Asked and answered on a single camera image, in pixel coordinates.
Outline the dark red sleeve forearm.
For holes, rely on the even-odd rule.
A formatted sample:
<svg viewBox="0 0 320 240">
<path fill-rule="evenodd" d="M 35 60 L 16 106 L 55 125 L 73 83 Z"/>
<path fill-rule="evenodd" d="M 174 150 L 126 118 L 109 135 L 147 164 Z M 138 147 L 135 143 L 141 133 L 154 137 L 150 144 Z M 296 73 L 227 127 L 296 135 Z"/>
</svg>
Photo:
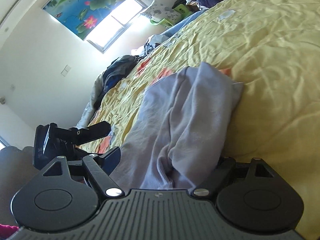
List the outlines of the dark red sleeve forearm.
<svg viewBox="0 0 320 240">
<path fill-rule="evenodd" d="M 0 238 L 7 239 L 19 230 L 17 226 L 0 224 Z"/>
</svg>

